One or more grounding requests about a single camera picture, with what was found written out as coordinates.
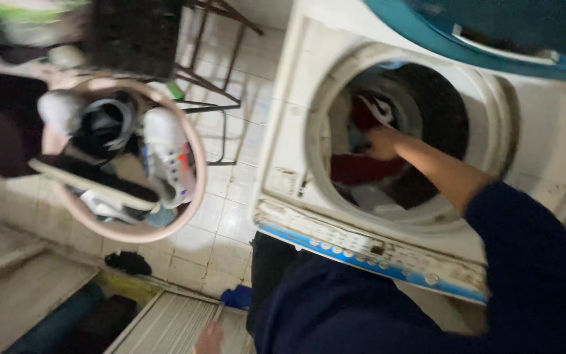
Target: top-loading washing machine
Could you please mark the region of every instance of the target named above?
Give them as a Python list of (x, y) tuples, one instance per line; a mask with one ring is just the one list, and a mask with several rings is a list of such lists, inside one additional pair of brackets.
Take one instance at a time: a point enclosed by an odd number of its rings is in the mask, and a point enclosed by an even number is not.
[(294, 4), (249, 217), (297, 248), (485, 302), (480, 238), (415, 169), (348, 194), (331, 182), (331, 155), (342, 140), (337, 125), (359, 89), (389, 97), (407, 133), (564, 219), (566, 81), (438, 55), (360, 0)]

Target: laundry basket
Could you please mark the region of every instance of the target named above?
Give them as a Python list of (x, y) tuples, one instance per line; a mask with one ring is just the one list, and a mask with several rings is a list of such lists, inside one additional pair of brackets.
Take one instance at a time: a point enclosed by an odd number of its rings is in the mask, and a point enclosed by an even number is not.
[[(102, 236), (126, 243), (149, 243), (158, 241), (162, 238), (168, 237), (187, 225), (187, 222), (189, 222), (189, 220), (191, 220), (191, 218), (196, 214), (196, 211), (198, 211), (202, 198), (204, 197), (204, 191), (206, 189), (207, 162), (206, 154), (202, 147), (202, 141), (200, 141), (198, 133), (183, 110), (178, 108), (174, 102), (149, 85), (124, 79), (112, 79), (108, 77), (76, 77), (65, 80), (63, 83), (60, 83), (51, 89), (74, 89), (76, 91), (85, 92), (86, 94), (92, 92), (112, 91), (115, 89), (132, 90), (140, 93), (141, 95), (172, 111), (180, 120), (182, 129), (191, 145), (196, 165), (196, 187), (191, 203), (178, 215), (175, 221), (166, 227), (155, 228), (149, 226), (145, 222), (139, 222), (137, 225), (128, 225), (118, 221), (106, 223), (99, 222), (95, 215), (91, 213), (87, 206), (80, 201), (78, 197), (67, 190), (63, 184), (54, 182), (56, 196), (61, 199), (74, 218)], [(43, 154), (58, 154), (64, 148), (66, 143), (67, 139), (57, 135), (50, 126), (45, 126), (43, 131)]]

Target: navy blue clothing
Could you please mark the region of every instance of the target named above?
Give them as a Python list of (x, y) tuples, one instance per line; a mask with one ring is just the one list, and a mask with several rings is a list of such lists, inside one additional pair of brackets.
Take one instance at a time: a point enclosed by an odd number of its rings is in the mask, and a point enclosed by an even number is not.
[(320, 257), (285, 274), (259, 311), (257, 353), (566, 352), (566, 229), (502, 182), (465, 219), (488, 259), (487, 334), (445, 333), (392, 280)]

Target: hand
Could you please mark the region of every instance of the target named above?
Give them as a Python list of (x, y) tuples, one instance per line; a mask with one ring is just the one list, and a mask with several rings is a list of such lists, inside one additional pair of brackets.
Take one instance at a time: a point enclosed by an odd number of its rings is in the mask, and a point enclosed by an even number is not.
[(217, 321), (209, 322), (202, 331), (192, 350), (193, 354), (221, 354), (224, 331)]
[(395, 145), (406, 135), (395, 128), (377, 127), (366, 132), (366, 139), (371, 143), (371, 148), (366, 151), (366, 155), (378, 159), (389, 161), (399, 157), (395, 150)]

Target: tile floor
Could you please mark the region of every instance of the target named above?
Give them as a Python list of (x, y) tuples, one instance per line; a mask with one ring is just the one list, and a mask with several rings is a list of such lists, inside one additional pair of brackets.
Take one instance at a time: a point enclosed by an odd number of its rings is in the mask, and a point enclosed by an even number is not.
[[(178, 59), (186, 62), (193, 51), (199, 14), (185, 10)], [(237, 23), (214, 16), (207, 26), (198, 60), (198, 74), (221, 83), (232, 53)], [(236, 166), (209, 167), (207, 193), (189, 225), (170, 237), (146, 245), (130, 245), (99, 236), (72, 219), (52, 194), (51, 181), (41, 177), (0, 179), (0, 221), (69, 245), (93, 256), (117, 249), (137, 251), (152, 267), (153, 276), (218, 297), (237, 284), (250, 286), (252, 249), (248, 244), (255, 226), (247, 219), (247, 203), (255, 180), (274, 77), (285, 33), (264, 28), (265, 35), (247, 31), (232, 73), (230, 92), (243, 98), (241, 109), (228, 111), (225, 159)], [(0, 72), (32, 75), (32, 66)], [(188, 100), (228, 105), (230, 100), (198, 86), (178, 82)], [(201, 134), (210, 161), (222, 154), (220, 112), (190, 117)]]

